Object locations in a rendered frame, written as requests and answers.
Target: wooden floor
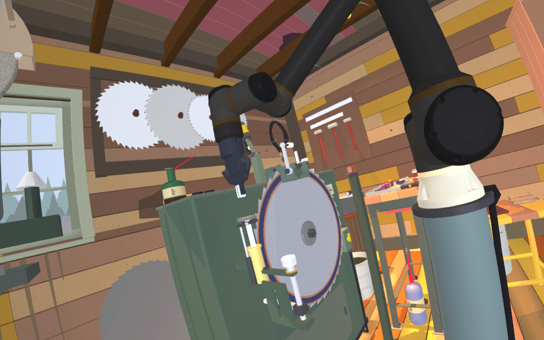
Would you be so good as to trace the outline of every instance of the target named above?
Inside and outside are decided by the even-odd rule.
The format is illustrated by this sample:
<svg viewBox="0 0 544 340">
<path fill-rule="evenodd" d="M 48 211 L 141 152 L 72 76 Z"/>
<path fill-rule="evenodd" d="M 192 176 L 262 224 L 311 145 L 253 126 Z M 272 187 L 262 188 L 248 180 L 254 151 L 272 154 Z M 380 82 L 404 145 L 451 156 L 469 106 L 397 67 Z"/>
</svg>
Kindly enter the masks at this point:
<svg viewBox="0 0 544 340">
<path fill-rule="evenodd" d="M 544 262 L 544 236 L 536 237 L 539 257 Z M 531 248 L 528 239 L 513 239 L 509 241 L 512 254 L 530 252 Z M 392 250 L 386 251 L 389 264 L 390 278 L 394 294 L 398 293 L 397 303 L 406 303 L 404 296 L 404 284 L 398 287 L 403 271 L 406 269 L 403 252 Z M 421 262 L 419 251 L 412 251 L 413 261 Z M 513 260 L 512 272 L 507 276 L 507 282 L 522 281 L 534 278 L 534 269 L 530 259 Z M 424 297 L 427 298 L 425 285 L 425 272 L 421 265 L 414 267 L 415 275 L 419 277 L 418 282 L 424 287 Z M 512 301 L 512 317 L 516 340 L 544 340 L 544 285 L 524 287 L 513 287 L 509 289 Z M 379 314 L 375 304 L 375 296 L 364 301 L 365 312 L 369 319 L 369 327 L 378 324 L 376 329 L 369 329 L 368 334 L 363 334 L 361 340 L 383 340 L 382 330 L 379 326 Z M 394 339 L 401 340 L 444 340 L 443 335 L 432 334 L 434 327 L 429 310 L 427 310 L 427 323 L 416 326 L 410 323 L 407 308 L 397 307 L 400 322 L 404 322 L 402 330 L 392 330 Z"/>
</svg>

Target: green window frame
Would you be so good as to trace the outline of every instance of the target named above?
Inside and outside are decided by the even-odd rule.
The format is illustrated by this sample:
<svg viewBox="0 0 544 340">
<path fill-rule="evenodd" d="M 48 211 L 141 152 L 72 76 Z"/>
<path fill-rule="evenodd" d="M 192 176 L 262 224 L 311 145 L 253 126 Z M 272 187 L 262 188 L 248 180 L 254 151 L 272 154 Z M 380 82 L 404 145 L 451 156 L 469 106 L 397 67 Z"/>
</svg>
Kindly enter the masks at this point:
<svg viewBox="0 0 544 340">
<path fill-rule="evenodd" d="M 64 150 L 66 187 L 49 188 L 41 191 L 66 190 L 72 229 L 65 231 L 62 237 L 0 249 L 0 264 L 94 242 L 96 235 L 94 223 L 91 219 L 91 206 L 87 187 L 83 137 L 83 92 L 75 89 L 14 83 L 5 97 L 0 99 L 0 114 L 1 111 L 14 111 L 14 107 L 22 107 L 16 108 L 16 112 L 56 113 L 56 142 L 48 145 L 28 143 L 22 146 L 2 144 L 2 149 Z M 18 195 L 22 193 L 14 191 L 2 194 Z"/>
</svg>

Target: ceiling beam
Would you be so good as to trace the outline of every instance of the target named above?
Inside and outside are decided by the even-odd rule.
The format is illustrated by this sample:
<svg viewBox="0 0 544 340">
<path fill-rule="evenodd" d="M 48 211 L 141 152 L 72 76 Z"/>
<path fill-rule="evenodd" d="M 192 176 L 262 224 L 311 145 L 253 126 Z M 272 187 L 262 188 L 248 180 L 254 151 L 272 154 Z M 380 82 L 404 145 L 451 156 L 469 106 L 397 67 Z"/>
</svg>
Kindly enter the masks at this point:
<svg viewBox="0 0 544 340">
<path fill-rule="evenodd" d="M 242 57 L 299 11 L 310 0 L 274 0 L 217 56 L 216 78 L 226 74 Z"/>
<path fill-rule="evenodd" d="M 375 4 L 373 1 L 371 1 L 370 5 L 357 5 L 356 8 L 353 10 L 352 15 L 349 17 L 348 20 L 346 20 L 339 32 L 342 32 L 343 30 L 347 29 L 347 27 L 350 27 L 354 23 L 359 22 L 361 19 L 364 19 L 366 16 L 377 10 L 378 5 Z M 283 50 L 278 51 L 275 55 L 266 60 L 266 62 L 262 63 L 257 68 L 256 72 L 266 72 L 270 75 L 270 77 L 278 74 L 280 70 L 283 69 L 293 52 L 295 52 L 295 49 L 297 48 L 297 45 L 299 45 L 299 42 L 302 41 L 304 36 L 306 36 L 306 33 L 307 31 L 304 32 L 301 36 L 297 37 L 287 46 L 285 46 Z"/>
<path fill-rule="evenodd" d="M 113 2 L 115 0 L 96 0 L 94 16 L 91 17 L 91 39 L 89 39 L 89 52 L 91 53 L 99 54 L 102 51 L 104 34 L 106 33 L 110 11 L 113 10 Z"/>
<path fill-rule="evenodd" d="M 178 20 L 165 38 L 165 55 L 161 59 L 162 66 L 170 67 L 216 2 L 217 0 L 190 0 L 186 4 L 182 14 L 179 15 Z"/>
</svg>

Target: window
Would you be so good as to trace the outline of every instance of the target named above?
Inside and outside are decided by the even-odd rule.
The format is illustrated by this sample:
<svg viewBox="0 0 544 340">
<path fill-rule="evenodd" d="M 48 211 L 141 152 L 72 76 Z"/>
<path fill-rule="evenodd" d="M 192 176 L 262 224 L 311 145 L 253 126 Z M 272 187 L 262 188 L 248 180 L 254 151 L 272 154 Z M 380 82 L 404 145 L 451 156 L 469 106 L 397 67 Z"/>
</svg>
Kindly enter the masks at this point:
<svg viewBox="0 0 544 340">
<path fill-rule="evenodd" d="M 4 216 L 26 220 L 28 171 L 46 183 L 43 216 L 60 215 L 62 237 L 0 249 L 0 263 L 94 241 L 83 139 L 82 91 L 13 84 L 0 100 L 1 177 Z"/>
</svg>

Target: yellow table leg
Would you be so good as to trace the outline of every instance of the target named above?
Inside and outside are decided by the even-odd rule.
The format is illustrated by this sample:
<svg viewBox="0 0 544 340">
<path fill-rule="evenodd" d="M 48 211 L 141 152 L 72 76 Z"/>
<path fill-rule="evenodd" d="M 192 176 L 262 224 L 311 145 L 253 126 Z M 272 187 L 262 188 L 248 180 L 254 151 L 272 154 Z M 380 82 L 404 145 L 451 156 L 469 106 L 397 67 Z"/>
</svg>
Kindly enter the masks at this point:
<svg viewBox="0 0 544 340">
<path fill-rule="evenodd" d="M 535 238 L 535 231 L 533 230 L 533 223 L 531 220 L 524 221 L 524 224 L 526 224 L 526 233 L 529 235 L 529 243 L 531 244 L 531 252 L 533 253 L 533 266 L 535 268 L 535 279 L 542 279 L 543 273 L 540 270 L 540 266 L 537 263 L 539 260 L 539 252 L 536 248 L 536 238 Z"/>
</svg>

